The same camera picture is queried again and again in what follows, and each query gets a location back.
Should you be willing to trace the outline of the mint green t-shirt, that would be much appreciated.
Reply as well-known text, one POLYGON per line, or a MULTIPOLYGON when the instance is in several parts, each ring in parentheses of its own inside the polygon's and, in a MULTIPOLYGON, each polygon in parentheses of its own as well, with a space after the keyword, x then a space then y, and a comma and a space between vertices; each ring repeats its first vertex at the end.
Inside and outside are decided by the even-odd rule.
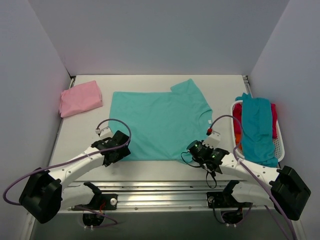
POLYGON ((169 92, 113 93, 108 126, 131 130, 126 161, 180 160, 194 140, 207 137, 213 111, 192 79, 169 92))

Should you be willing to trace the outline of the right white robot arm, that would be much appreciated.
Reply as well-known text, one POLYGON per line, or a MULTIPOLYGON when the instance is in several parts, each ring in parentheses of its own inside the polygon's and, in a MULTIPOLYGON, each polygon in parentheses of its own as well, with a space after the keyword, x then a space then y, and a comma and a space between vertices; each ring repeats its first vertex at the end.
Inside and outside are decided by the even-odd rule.
POLYGON ((262 188, 274 207, 292 221, 297 221, 311 196, 298 173, 289 166, 267 167, 245 159, 221 148, 210 148, 200 141, 193 141, 187 148, 192 159, 209 172, 218 172, 240 178, 262 188))

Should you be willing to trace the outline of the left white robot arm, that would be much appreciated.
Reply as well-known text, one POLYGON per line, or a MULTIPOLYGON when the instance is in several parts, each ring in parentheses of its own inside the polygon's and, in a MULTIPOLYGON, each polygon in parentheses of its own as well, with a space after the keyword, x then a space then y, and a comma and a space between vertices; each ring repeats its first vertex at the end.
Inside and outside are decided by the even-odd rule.
POLYGON ((92 143, 85 151, 63 166, 36 169, 19 197, 18 202, 41 224, 50 221, 59 210, 104 210, 116 208, 116 197, 105 197, 91 182, 71 187, 71 183, 101 166, 108 167, 130 155, 131 138, 121 131, 92 143))

